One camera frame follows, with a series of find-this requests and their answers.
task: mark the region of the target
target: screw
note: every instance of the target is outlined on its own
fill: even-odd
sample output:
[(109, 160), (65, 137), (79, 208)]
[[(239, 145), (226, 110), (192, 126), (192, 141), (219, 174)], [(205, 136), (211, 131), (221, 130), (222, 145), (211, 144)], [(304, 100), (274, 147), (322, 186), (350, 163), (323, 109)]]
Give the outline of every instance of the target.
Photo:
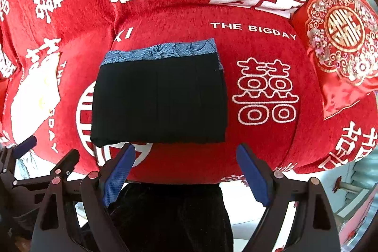
[(92, 171), (91, 173), (88, 174), (88, 177), (90, 179), (95, 179), (98, 177), (98, 172), (97, 171)]
[(313, 183), (314, 185), (319, 185), (320, 184), (320, 180), (317, 179), (317, 178), (311, 178), (311, 183)]
[(273, 175), (276, 178), (283, 178), (284, 177), (284, 174), (281, 171), (274, 171)]
[(56, 178), (53, 178), (52, 179), (52, 183), (54, 184), (54, 185), (56, 185), (56, 184), (59, 184), (60, 183), (60, 177), (56, 177)]

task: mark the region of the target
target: red blanket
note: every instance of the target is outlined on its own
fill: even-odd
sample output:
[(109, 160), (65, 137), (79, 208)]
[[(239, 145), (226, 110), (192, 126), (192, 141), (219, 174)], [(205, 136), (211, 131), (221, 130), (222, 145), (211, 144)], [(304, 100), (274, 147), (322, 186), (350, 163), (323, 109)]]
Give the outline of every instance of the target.
[(226, 142), (136, 145), (130, 180), (240, 179), (241, 142), (283, 171), (315, 172), (358, 159), (377, 139), (375, 97), (324, 120), (316, 72), (289, 23), (306, 1), (5, 0), (2, 140), (20, 143), (34, 134), (41, 158), (57, 162), (77, 148), (75, 171), (97, 169), (122, 146), (90, 142), (92, 94), (106, 52), (214, 38), (228, 91)]

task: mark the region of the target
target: blue gripper pad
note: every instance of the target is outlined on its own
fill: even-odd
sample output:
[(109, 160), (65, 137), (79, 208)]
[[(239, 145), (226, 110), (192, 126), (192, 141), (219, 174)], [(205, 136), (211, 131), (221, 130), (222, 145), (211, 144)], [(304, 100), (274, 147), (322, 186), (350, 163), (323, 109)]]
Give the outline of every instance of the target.
[(32, 148), (37, 145), (37, 138), (34, 136), (30, 136), (25, 141), (21, 142), (18, 146), (13, 149), (13, 157), (16, 159), (20, 159), (24, 156), (27, 152), (29, 152)]
[(103, 204), (108, 207), (110, 203), (116, 201), (120, 190), (135, 162), (135, 147), (130, 144), (125, 154), (122, 156), (113, 172), (105, 182)]
[(242, 145), (236, 148), (236, 160), (256, 201), (262, 203), (264, 207), (268, 207), (270, 200), (266, 181)]

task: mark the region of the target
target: folded black cloth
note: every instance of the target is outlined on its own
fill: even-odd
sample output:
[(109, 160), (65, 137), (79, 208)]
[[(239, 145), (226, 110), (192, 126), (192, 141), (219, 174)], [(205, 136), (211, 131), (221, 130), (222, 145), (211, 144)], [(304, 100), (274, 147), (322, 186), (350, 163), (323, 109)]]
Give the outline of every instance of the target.
[[(130, 252), (232, 252), (233, 235), (219, 184), (130, 183), (108, 208)], [(87, 247), (96, 252), (88, 224)]]
[(93, 93), (91, 141), (224, 142), (227, 94), (213, 39), (110, 51)]

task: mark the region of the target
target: red satin pillow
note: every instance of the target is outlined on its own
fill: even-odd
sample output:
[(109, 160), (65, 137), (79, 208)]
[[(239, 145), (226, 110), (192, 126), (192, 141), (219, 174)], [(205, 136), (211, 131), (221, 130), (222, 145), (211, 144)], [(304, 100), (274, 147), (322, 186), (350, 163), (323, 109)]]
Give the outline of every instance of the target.
[(318, 77), (325, 119), (378, 90), (377, 20), (365, 0), (309, 0), (292, 16)]

